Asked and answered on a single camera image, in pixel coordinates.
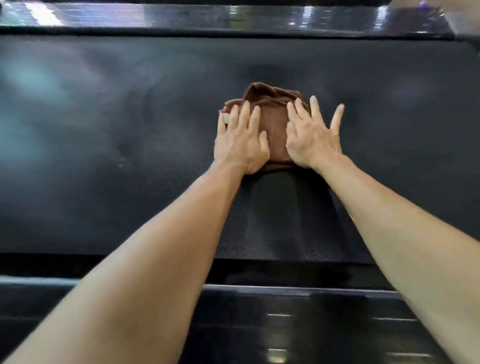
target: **microfiber cloth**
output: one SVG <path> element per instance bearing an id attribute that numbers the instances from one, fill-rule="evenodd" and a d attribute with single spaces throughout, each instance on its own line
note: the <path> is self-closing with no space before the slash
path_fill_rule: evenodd
<path id="1" fill-rule="evenodd" d="M 270 146 L 270 160 L 261 171 L 274 171 L 290 168 L 294 165 L 288 155 L 285 146 L 287 142 L 288 113 L 287 104 L 301 99 L 298 91 L 284 90 L 278 87 L 271 87 L 261 82 L 251 84 L 243 98 L 227 101 L 221 110 L 230 113 L 234 105 L 241 107 L 247 100 L 251 104 L 251 110 L 260 106 L 260 124 L 258 132 L 265 130 Z M 303 107 L 310 112 L 309 106 L 302 101 Z"/>

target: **treadmill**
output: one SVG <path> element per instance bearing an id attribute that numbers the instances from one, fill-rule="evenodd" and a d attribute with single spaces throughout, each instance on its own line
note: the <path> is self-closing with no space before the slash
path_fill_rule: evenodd
<path id="1" fill-rule="evenodd" d="M 213 159 L 252 82 L 480 239 L 480 29 L 377 0 L 1 1 L 0 358 Z M 244 178 L 180 363 L 450 363 L 309 170 Z"/>

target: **finger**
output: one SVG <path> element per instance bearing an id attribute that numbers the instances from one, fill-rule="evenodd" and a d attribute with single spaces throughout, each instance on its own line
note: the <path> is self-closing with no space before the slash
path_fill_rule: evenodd
<path id="1" fill-rule="evenodd" d="M 218 127 L 216 129 L 217 134 L 223 134 L 227 131 L 227 126 L 225 125 L 225 115 L 228 116 L 228 114 L 224 114 L 221 112 L 218 116 Z"/>
<path id="2" fill-rule="evenodd" d="M 252 115 L 250 116 L 250 123 L 248 129 L 255 135 L 258 135 L 258 125 L 260 124 L 260 106 L 253 108 Z"/>
<path id="3" fill-rule="evenodd" d="M 250 102 L 245 101 L 240 111 L 238 128 L 247 129 L 250 120 Z"/>
<path id="4" fill-rule="evenodd" d="M 265 130 L 262 131 L 258 139 L 260 140 L 260 149 L 264 153 L 268 153 L 268 157 L 270 158 L 270 148 L 268 147 L 267 132 Z"/>
<path id="5" fill-rule="evenodd" d="M 300 116 L 298 116 L 297 111 L 295 110 L 295 106 L 291 102 L 287 104 L 287 112 L 288 112 L 288 120 L 292 123 L 296 123 L 297 121 L 301 120 Z"/>
<path id="6" fill-rule="evenodd" d="M 291 143 L 293 139 L 297 137 L 297 128 L 295 128 L 295 124 L 289 121 L 287 123 L 287 145 Z"/>
<path id="7" fill-rule="evenodd" d="M 234 105 L 232 110 L 230 110 L 230 114 L 228 116 L 228 128 L 227 130 L 233 130 L 237 128 L 239 123 L 239 107 Z"/>
<path id="8" fill-rule="evenodd" d="M 324 119 L 322 118 L 322 113 L 320 112 L 320 106 L 318 106 L 318 100 L 315 96 L 312 96 L 310 98 L 310 108 L 312 109 L 313 121 L 325 126 Z"/>
<path id="9" fill-rule="evenodd" d="M 340 123 L 342 122 L 343 110 L 345 110 L 345 105 L 340 104 L 333 115 L 332 122 L 330 123 L 330 130 L 334 134 L 340 133 Z"/>
<path id="10" fill-rule="evenodd" d="M 307 121 L 311 119 L 310 114 L 305 110 L 299 98 L 295 100 L 295 109 L 297 109 L 297 114 L 302 120 Z"/>

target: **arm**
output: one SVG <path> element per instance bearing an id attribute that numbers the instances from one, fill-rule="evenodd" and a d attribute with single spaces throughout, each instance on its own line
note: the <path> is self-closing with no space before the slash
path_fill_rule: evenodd
<path id="1" fill-rule="evenodd" d="M 287 149 L 338 195 L 378 266 L 457 364 L 480 362 L 480 242 L 430 215 L 358 169 L 341 152 L 341 105 L 327 129 L 288 105 Z"/>
<path id="2" fill-rule="evenodd" d="M 269 159 L 260 109 L 218 120 L 213 165 L 90 272 L 8 364 L 176 363 L 244 174 Z"/>

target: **treadmill belt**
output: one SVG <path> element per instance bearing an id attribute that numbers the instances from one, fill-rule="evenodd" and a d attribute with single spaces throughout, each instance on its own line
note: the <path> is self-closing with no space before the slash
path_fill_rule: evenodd
<path id="1" fill-rule="evenodd" d="M 364 171 L 480 239 L 480 61 L 441 41 L 2 36 L 0 252 L 108 254 L 212 162 L 252 82 L 346 105 Z M 312 171 L 244 179 L 217 257 L 371 262 Z"/>

